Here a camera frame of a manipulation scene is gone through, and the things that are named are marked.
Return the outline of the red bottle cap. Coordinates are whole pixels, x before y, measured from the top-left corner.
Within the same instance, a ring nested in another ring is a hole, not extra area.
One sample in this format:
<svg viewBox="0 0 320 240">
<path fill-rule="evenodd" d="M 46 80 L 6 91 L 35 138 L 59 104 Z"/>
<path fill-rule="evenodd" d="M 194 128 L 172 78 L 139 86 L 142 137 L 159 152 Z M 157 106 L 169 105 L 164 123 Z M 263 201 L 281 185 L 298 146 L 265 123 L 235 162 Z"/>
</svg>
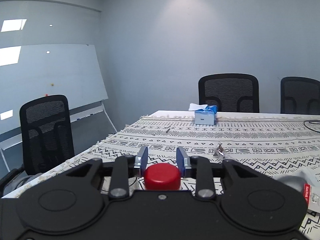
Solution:
<svg viewBox="0 0 320 240">
<path fill-rule="evenodd" d="M 181 186 L 181 173 L 176 166 L 171 164 L 153 164 L 144 173 L 144 184 L 146 190 L 179 190 Z"/>
</svg>

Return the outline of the patterned white tablecloth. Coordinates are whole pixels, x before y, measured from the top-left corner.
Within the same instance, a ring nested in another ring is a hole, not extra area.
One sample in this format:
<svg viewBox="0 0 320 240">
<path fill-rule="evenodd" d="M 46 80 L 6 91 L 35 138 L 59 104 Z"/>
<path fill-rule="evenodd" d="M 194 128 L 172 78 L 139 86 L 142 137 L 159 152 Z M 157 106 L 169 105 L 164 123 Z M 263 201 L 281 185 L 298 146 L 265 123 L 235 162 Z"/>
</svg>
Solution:
<svg viewBox="0 0 320 240">
<path fill-rule="evenodd" d="M 175 162 L 178 146 L 217 161 L 220 142 L 228 154 L 263 174 L 291 174 L 308 168 L 319 175 L 319 125 L 313 116 L 219 113 L 215 126 L 196 125 L 184 111 L 157 111 L 111 135 L 78 157 L 40 177 L 44 181 L 93 157 L 112 161 L 122 154 L 149 148 L 152 163 Z"/>
</svg>

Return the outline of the blue tissue box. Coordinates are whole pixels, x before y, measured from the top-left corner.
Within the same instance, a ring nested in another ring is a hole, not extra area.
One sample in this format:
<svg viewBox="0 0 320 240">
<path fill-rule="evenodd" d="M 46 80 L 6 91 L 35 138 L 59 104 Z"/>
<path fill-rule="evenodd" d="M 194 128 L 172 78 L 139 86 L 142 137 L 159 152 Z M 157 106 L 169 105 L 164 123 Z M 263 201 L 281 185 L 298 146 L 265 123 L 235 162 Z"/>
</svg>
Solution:
<svg viewBox="0 0 320 240">
<path fill-rule="evenodd" d="M 194 112 L 194 123 L 196 125 L 216 125 L 217 105 L 190 103 L 188 111 Z"/>
</svg>

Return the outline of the black mesh office chair middle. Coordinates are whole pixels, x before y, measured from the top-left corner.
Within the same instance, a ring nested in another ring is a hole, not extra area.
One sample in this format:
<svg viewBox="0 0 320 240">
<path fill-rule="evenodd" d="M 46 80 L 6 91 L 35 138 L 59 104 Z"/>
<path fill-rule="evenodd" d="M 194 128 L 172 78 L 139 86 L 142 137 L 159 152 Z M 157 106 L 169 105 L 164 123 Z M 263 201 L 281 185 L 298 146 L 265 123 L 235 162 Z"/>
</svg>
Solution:
<svg viewBox="0 0 320 240">
<path fill-rule="evenodd" d="M 259 82 L 249 74 L 225 73 L 199 79 L 199 104 L 220 112 L 259 113 Z"/>
</svg>

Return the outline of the black mesh office chair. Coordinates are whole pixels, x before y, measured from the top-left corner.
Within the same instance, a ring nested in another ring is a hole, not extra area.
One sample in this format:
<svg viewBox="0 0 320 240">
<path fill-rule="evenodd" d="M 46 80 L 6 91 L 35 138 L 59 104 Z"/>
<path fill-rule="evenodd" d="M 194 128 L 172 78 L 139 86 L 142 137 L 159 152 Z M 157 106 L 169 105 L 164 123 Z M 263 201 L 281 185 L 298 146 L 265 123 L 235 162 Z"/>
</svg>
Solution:
<svg viewBox="0 0 320 240">
<path fill-rule="evenodd" d="M 75 156 L 68 100 L 50 95 L 20 108 L 23 164 L 1 179 L 1 196 Z"/>
<path fill-rule="evenodd" d="M 249 74 L 225 73 L 199 79 L 199 104 L 220 112 L 259 113 L 259 82 Z"/>
<path fill-rule="evenodd" d="M 280 82 L 281 114 L 319 115 L 319 81 L 289 76 Z"/>
</svg>

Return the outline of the black mesh office chair left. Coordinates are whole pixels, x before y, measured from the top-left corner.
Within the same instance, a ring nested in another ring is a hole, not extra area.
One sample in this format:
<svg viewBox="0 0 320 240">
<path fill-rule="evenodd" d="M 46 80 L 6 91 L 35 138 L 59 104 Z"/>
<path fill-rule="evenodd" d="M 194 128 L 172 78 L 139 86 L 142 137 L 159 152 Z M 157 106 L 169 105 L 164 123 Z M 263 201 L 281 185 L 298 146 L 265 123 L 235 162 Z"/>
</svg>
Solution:
<svg viewBox="0 0 320 240">
<path fill-rule="evenodd" d="M 1 179 L 1 196 L 75 156 L 68 100 L 50 95 L 20 108 L 23 164 Z"/>
</svg>

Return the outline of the black mesh office chair right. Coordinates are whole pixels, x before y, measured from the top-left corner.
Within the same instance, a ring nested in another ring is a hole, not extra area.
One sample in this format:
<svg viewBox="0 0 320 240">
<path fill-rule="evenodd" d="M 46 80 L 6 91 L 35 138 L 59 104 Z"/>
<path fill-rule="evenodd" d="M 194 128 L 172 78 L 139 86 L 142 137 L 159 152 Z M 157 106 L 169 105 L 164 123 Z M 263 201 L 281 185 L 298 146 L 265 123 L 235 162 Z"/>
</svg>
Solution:
<svg viewBox="0 0 320 240">
<path fill-rule="evenodd" d="M 281 114 L 319 115 L 319 81 L 289 76 L 280 82 Z"/>
</svg>

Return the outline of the whiteboard on stand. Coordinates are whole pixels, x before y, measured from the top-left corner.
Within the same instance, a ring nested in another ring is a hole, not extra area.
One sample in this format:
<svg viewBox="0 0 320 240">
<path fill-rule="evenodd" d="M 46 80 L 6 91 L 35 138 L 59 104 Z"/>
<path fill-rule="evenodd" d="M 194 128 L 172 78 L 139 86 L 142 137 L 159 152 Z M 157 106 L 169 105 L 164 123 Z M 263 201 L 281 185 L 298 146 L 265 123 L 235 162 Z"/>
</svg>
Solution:
<svg viewBox="0 0 320 240">
<path fill-rule="evenodd" d="M 1 151 L 21 140 L 20 108 L 48 95 L 67 97 L 69 109 L 108 99 L 94 45 L 38 44 L 1 49 Z"/>
</svg>

